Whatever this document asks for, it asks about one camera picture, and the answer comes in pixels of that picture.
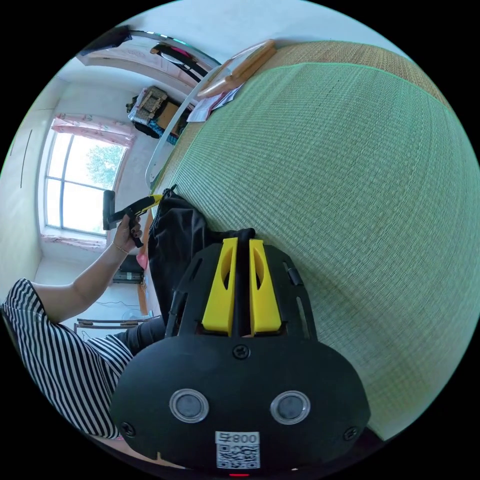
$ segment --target paper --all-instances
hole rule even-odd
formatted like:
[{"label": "paper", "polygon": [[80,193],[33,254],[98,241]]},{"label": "paper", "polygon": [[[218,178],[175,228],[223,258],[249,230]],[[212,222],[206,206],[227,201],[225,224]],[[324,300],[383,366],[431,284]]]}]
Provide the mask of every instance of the paper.
[{"label": "paper", "polygon": [[223,105],[231,102],[243,85],[244,84],[240,85],[234,90],[223,92],[211,98],[204,98],[203,100],[200,100],[188,116],[187,122],[205,122],[213,110],[223,107]]}]

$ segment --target bracelet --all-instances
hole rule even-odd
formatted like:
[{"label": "bracelet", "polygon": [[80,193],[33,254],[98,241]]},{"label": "bracelet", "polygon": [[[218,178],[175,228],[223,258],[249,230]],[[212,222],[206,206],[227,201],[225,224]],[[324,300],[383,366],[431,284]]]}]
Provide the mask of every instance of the bracelet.
[{"label": "bracelet", "polygon": [[120,248],[114,241],[111,244],[115,245],[124,254],[129,255],[129,253],[126,250],[124,250],[123,248]]}]

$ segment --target window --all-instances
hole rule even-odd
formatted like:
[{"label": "window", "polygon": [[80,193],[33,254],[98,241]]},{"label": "window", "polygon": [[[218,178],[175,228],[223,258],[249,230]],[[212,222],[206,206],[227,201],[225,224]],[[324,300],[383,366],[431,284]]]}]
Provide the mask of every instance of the window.
[{"label": "window", "polygon": [[126,148],[55,133],[45,176],[45,224],[57,229],[106,236],[102,210]]}]

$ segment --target window frame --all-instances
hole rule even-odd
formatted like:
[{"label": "window frame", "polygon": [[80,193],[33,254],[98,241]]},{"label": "window frame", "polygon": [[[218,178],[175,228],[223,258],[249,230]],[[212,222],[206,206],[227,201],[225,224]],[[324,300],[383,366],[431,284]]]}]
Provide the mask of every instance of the window frame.
[{"label": "window frame", "polygon": [[[49,175],[49,170],[50,170],[50,165],[52,163],[52,154],[55,148],[55,142],[58,136],[57,132],[53,133],[53,138],[51,139],[49,148],[48,148],[48,157],[46,161],[46,168],[44,170],[44,175],[43,175],[43,226],[44,228],[48,229],[55,229],[61,232],[76,232],[78,234],[82,235],[87,235],[87,236],[92,236],[96,237],[99,239],[106,239],[108,232],[104,233],[97,233],[94,231],[87,231],[87,230],[80,230],[77,228],[66,228],[64,227],[64,191],[65,191],[65,183],[72,184],[72,185],[78,185],[80,187],[87,187],[90,189],[95,189],[95,190],[100,190],[101,192],[104,192],[106,188],[102,188],[99,186],[94,186],[94,185],[88,185],[86,183],[80,183],[76,181],[71,181],[71,180],[65,180],[65,175],[67,172],[67,165],[69,162],[69,156],[70,156],[70,151],[72,149],[72,144],[74,142],[75,137],[78,137],[79,135],[75,135],[73,133],[70,133],[70,142],[68,144],[68,148],[66,149],[66,154],[65,158],[63,161],[63,168],[62,168],[62,173],[61,173],[61,178],[58,178],[56,176],[51,176]],[[121,156],[121,159],[118,163],[118,168],[115,173],[115,179],[113,180],[113,186],[112,188],[115,188],[115,185],[118,181],[118,176],[120,174],[120,171],[122,169],[122,164],[125,160],[125,156],[127,155],[128,152],[128,147],[123,147],[123,155]],[[59,213],[60,213],[60,226],[56,225],[51,225],[48,223],[48,211],[47,211],[47,193],[48,193],[48,180],[56,180],[60,181],[60,205],[59,205]]]}]

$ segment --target woven mat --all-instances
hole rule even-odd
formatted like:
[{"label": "woven mat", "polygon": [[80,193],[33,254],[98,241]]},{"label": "woven mat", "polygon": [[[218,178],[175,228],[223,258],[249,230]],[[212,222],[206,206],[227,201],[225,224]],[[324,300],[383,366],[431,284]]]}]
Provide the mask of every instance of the woven mat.
[{"label": "woven mat", "polygon": [[268,69],[202,126],[171,182],[214,229],[254,227],[289,253],[381,438],[429,406],[480,311],[480,171],[444,103],[377,68]]},{"label": "woven mat", "polygon": [[[376,67],[408,80],[450,108],[440,90],[415,63],[384,48],[362,43],[315,41],[285,46],[279,48],[277,53],[255,75],[275,67],[296,65],[304,62],[336,62]],[[188,124],[165,164],[163,172],[159,175],[154,190],[162,191],[171,185],[172,176],[175,174],[185,152],[203,125],[204,123]]]}]

